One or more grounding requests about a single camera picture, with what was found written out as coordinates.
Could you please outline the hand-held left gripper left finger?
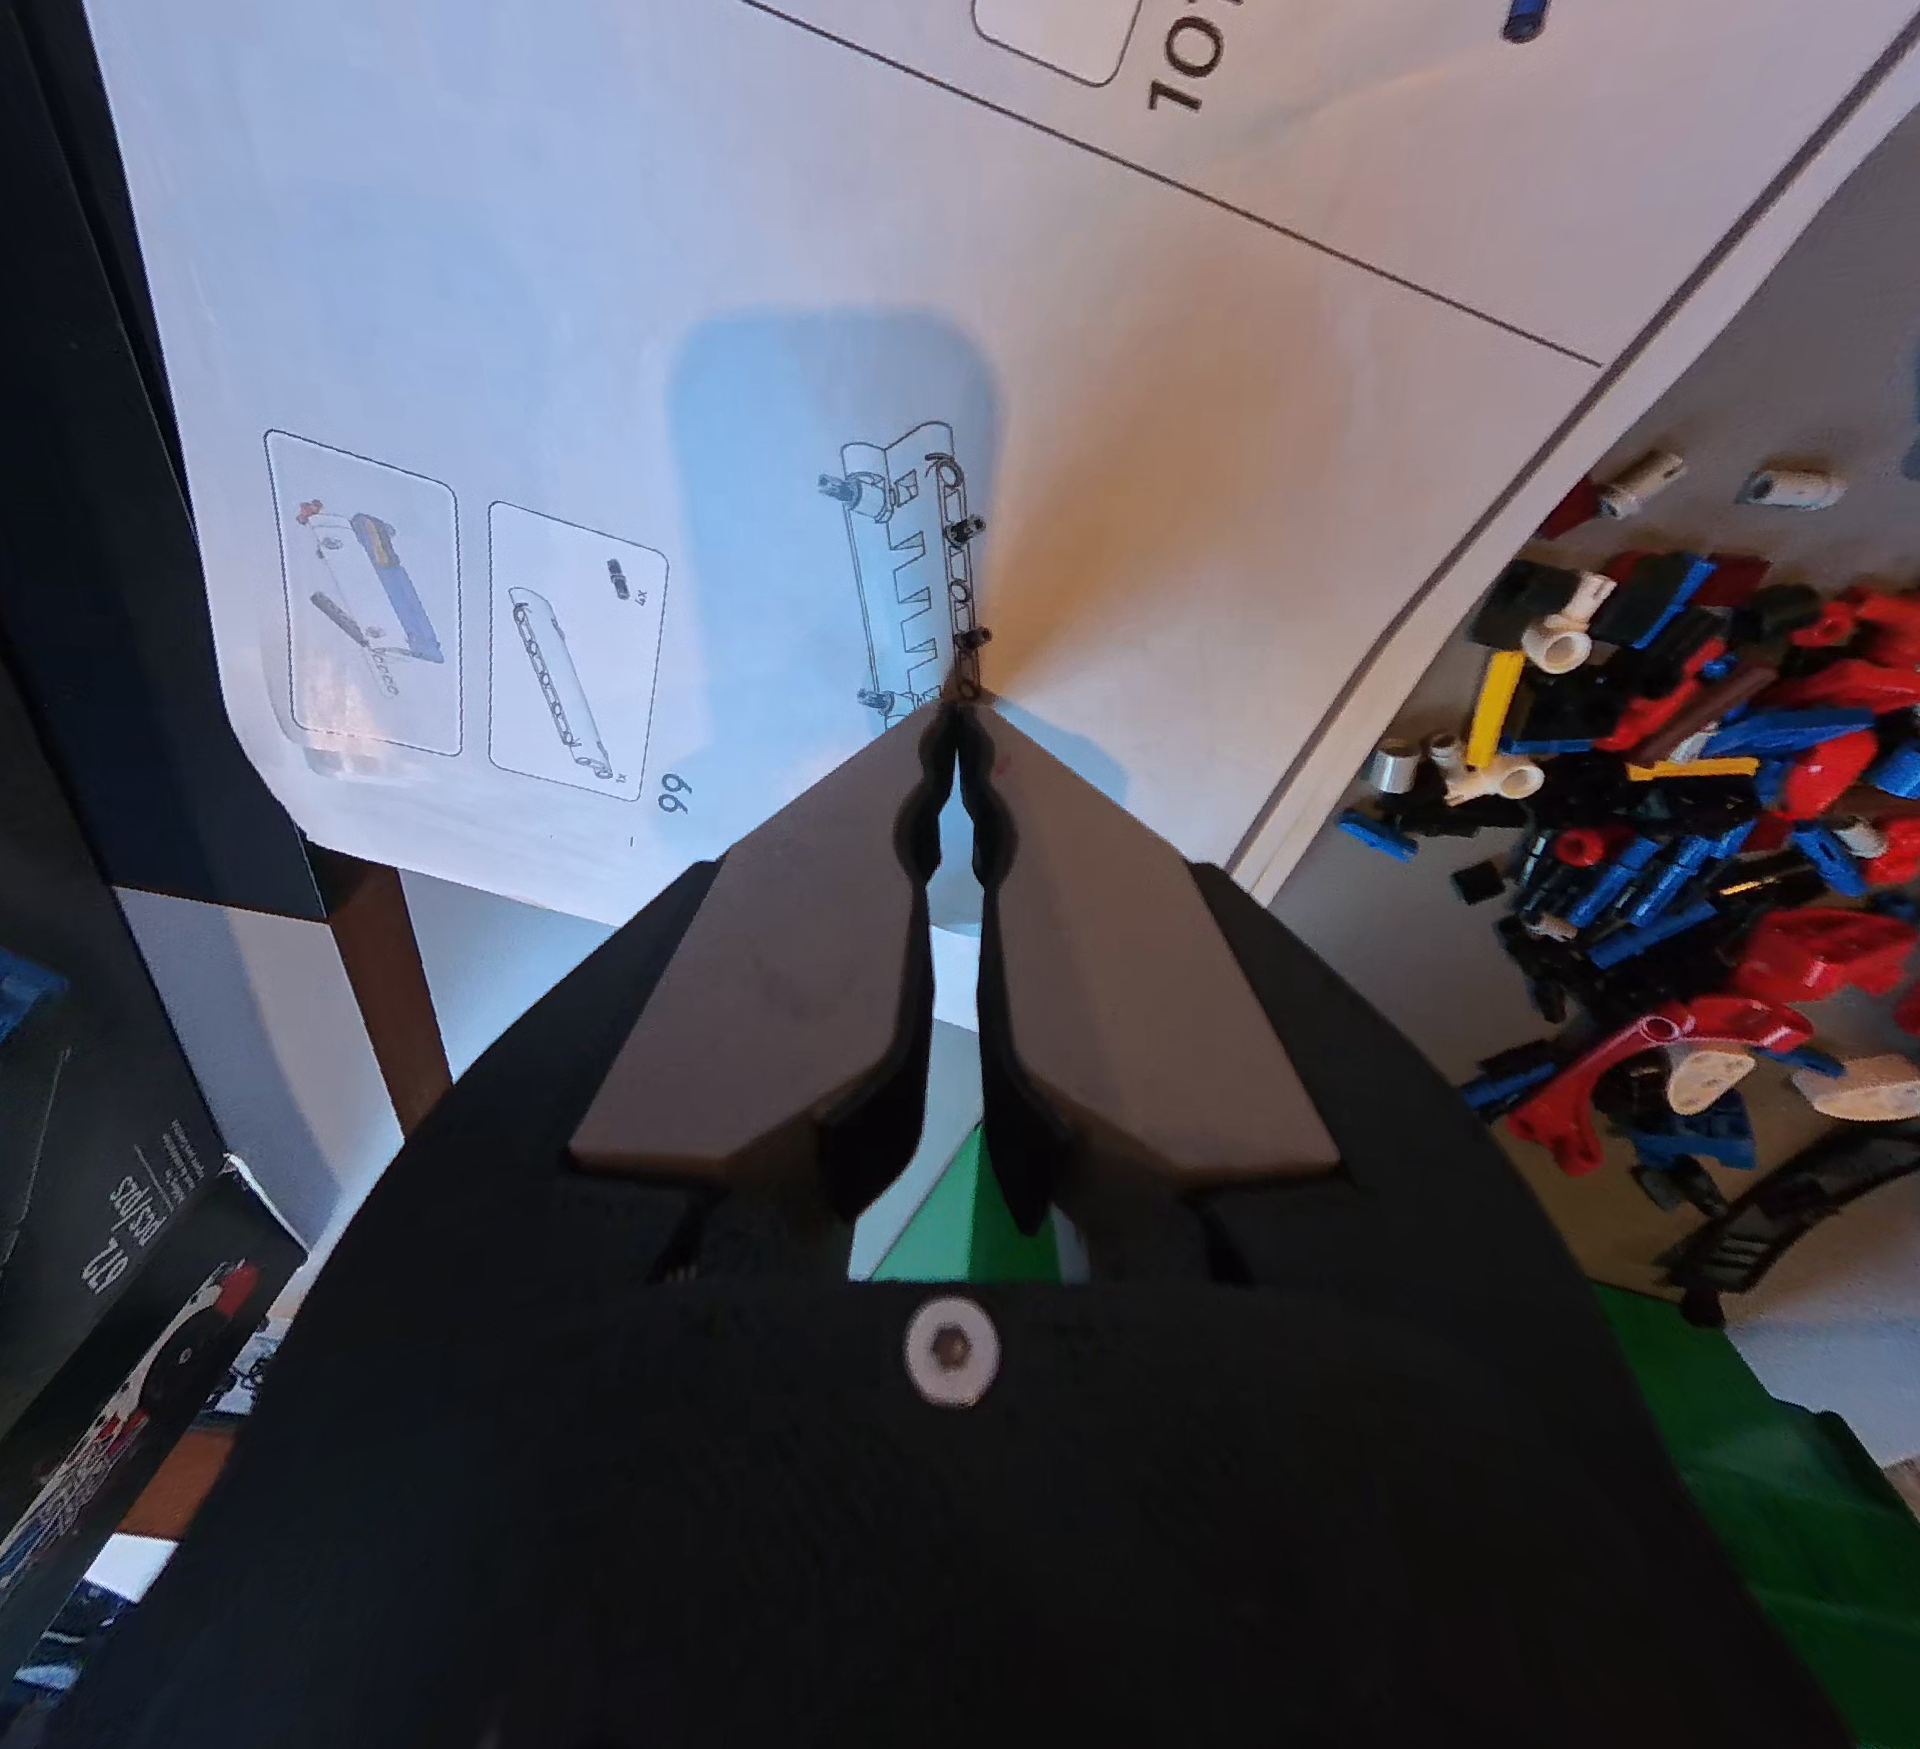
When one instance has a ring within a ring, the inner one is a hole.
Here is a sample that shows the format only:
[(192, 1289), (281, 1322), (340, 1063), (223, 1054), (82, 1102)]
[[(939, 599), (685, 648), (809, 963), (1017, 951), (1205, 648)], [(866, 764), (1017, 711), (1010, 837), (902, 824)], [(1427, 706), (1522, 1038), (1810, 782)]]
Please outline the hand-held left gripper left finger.
[(723, 855), (571, 1139), (611, 1177), (865, 1214), (923, 1136), (960, 710), (926, 706)]

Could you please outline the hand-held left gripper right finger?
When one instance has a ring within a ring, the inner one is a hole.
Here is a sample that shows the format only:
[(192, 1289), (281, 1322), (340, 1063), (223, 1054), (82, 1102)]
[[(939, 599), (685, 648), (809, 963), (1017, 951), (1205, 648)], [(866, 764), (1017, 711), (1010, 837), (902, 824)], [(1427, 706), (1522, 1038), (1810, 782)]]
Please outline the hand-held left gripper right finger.
[(995, 710), (960, 710), (957, 764), (984, 1140), (1013, 1222), (1121, 1233), (1138, 1198), (1333, 1177), (1333, 1132), (1196, 867)]

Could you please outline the pile of toy bricks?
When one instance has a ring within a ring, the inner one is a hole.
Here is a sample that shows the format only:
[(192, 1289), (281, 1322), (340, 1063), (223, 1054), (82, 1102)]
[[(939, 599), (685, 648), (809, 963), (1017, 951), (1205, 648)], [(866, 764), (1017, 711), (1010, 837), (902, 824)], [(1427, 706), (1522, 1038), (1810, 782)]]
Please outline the pile of toy bricks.
[(1575, 486), (1339, 815), (1361, 974), (1575, 1246), (1721, 1330), (1916, 1181), (1916, 456)]

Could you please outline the brown wooden leg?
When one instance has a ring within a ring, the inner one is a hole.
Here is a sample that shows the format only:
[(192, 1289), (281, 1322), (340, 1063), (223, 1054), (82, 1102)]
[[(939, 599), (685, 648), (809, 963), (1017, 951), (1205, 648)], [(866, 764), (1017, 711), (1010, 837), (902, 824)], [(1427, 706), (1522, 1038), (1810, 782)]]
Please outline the brown wooden leg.
[(401, 1136), (410, 1140), (452, 1088), (452, 1071), (401, 874), (315, 843), (305, 853)]

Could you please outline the black toy set box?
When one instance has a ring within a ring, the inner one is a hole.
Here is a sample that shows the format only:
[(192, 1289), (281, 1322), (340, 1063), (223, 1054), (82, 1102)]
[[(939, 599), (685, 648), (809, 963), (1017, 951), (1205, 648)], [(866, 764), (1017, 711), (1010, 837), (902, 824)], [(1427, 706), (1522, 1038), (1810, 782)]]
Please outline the black toy set box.
[(3, 681), (5, 1686), (301, 1268)]

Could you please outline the green corrugated plastic bin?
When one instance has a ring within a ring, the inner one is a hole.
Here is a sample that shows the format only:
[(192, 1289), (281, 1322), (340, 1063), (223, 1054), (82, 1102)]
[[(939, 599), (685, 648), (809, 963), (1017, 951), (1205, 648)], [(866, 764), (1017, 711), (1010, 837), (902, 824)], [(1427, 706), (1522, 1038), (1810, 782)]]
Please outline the green corrugated plastic bin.
[[(942, 1169), (915, 1161), (863, 1215), (851, 1274), (880, 1282), (1076, 1282), (1059, 1215), (1013, 1224), (979, 1129)], [(1778, 1401), (1721, 1332), (1594, 1283), (1660, 1435), (1746, 1584), (1810, 1662), (1859, 1746), (1918, 1743), (1918, 1530), (1834, 1412)]]

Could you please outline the toy brick instruction manual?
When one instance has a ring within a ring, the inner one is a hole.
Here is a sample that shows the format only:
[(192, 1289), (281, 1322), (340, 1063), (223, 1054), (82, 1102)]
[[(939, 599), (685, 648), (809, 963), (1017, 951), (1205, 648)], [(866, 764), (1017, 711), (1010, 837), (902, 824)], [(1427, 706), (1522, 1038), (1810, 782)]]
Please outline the toy brick instruction manual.
[(1271, 895), (1916, 0), (85, 0), (228, 715), (622, 921), (984, 681)]

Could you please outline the dark blue panel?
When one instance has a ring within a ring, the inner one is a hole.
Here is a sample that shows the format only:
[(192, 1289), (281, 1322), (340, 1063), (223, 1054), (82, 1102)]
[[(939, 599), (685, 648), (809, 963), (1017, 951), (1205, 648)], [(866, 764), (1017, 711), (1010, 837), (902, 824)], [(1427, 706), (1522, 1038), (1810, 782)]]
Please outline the dark blue panel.
[(112, 882), (324, 921), (220, 690), (80, 0), (3, 0), (5, 665)]

